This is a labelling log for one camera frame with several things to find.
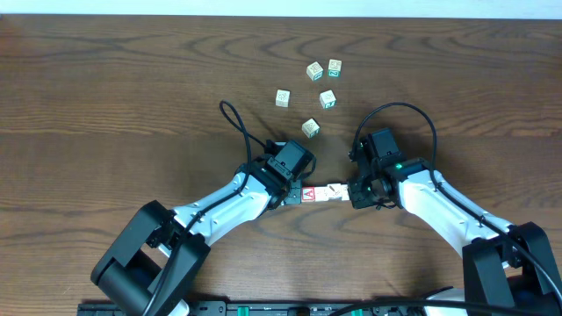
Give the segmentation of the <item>red letter A wooden block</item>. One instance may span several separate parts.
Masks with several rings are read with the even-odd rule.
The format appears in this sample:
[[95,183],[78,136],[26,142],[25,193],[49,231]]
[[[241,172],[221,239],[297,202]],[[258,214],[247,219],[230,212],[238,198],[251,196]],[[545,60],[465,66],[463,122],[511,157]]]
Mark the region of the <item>red letter A wooden block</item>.
[[316,194],[314,187],[303,187],[301,190],[301,201],[305,202],[315,202],[316,201]]

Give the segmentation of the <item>yellow wooden block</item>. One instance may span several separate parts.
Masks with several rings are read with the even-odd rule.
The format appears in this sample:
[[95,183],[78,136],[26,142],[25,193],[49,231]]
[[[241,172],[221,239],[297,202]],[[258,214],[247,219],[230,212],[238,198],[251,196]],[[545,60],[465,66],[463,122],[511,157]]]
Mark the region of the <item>yellow wooden block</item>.
[[328,186],[321,186],[314,188],[314,201],[325,202],[330,199],[331,189]]

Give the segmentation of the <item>yellow blue letter K block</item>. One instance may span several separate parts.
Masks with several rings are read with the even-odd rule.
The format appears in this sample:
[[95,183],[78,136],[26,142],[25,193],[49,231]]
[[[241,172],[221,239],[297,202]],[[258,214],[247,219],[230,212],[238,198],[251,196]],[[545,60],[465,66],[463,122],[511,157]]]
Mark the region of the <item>yellow blue letter K block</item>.
[[340,183],[330,183],[327,185],[327,196],[328,199],[338,199],[341,200],[343,197],[343,187]]

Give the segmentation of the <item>red number 8 wooden block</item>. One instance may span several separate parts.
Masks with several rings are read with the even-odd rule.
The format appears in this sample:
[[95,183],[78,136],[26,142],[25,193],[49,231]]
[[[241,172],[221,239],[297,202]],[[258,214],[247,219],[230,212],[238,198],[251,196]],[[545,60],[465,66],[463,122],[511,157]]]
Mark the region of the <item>red number 8 wooden block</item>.
[[289,90],[277,90],[275,105],[279,107],[288,107],[291,92]]

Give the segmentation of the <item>green letter J wooden block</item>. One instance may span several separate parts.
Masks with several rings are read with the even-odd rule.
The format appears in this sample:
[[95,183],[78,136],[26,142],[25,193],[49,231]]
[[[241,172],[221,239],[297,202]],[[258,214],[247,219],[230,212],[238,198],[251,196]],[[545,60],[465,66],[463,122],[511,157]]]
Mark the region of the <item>green letter J wooden block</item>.
[[342,184],[341,185],[341,193],[342,193],[342,201],[349,201],[349,191],[348,191],[348,185],[347,184]]

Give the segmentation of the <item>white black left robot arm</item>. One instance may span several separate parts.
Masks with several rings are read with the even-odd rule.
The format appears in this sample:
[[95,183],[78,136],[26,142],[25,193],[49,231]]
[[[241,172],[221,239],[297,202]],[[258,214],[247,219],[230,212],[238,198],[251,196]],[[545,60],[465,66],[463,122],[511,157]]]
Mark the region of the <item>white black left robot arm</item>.
[[264,154],[240,166],[224,187],[168,209],[154,200],[127,223],[90,280],[127,315],[186,315],[184,296],[214,242],[274,210],[314,157]]

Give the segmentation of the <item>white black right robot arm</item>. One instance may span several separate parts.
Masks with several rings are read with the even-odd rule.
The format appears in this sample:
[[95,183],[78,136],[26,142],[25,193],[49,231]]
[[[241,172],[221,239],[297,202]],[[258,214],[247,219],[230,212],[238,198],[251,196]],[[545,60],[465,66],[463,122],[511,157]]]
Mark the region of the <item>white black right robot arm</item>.
[[349,182],[354,208],[397,206],[426,222],[460,255],[465,314],[561,313],[561,277],[540,226],[516,226],[474,204],[446,182],[433,161],[408,160],[393,150],[350,158],[359,168]]

